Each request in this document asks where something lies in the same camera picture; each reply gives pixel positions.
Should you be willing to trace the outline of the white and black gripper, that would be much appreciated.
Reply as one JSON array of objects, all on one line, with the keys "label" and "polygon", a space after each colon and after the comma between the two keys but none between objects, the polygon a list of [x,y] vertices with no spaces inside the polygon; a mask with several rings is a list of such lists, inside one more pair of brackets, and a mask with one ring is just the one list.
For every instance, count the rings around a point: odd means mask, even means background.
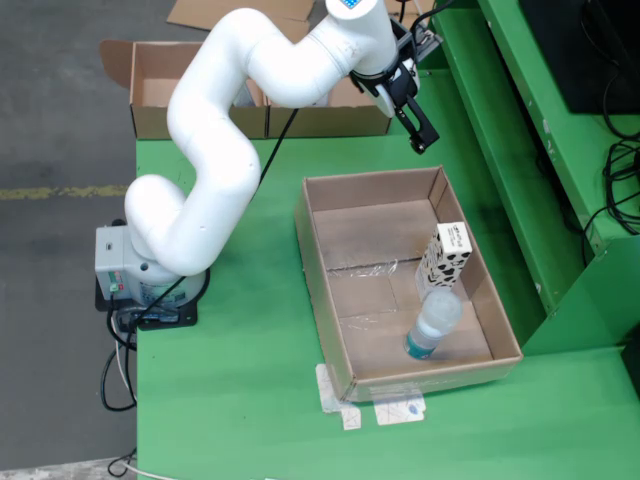
[{"label": "white and black gripper", "polygon": [[[395,115],[409,134],[409,143],[417,154],[423,154],[440,139],[423,110],[414,100],[420,89],[416,62],[413,58],[399,57],[381,73],[364,75],[351,71],[354,86],[368,95],[379,110],[389,118]],[[418,121],[415,126],[404,111],[406,106]]]}]

